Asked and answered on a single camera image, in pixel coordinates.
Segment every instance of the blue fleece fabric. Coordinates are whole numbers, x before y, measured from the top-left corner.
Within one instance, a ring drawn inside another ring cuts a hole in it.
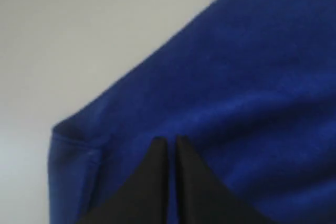
[[[280,223],[336,223],[336,0],[217,0],[55,126],[51,224],[125,182],[153,137],[188,135],[237,196]]]

